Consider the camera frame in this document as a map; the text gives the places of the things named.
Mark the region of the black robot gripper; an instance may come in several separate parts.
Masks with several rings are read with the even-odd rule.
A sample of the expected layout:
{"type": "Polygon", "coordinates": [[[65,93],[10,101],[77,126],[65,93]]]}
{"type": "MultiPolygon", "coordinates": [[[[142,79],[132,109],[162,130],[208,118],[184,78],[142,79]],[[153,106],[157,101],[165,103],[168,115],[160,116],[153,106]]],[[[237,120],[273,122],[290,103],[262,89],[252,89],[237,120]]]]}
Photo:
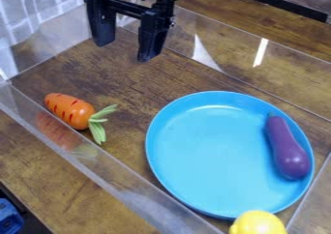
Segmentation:
{"type": "Polygon", "coordinates": [[[161,52],[168,30],[173,26],[173,9],[177,0],[85,0],[92,38],[102,47],[114,41],[116,13],[141,20],[138,28],[140,62],[161,52]]]}

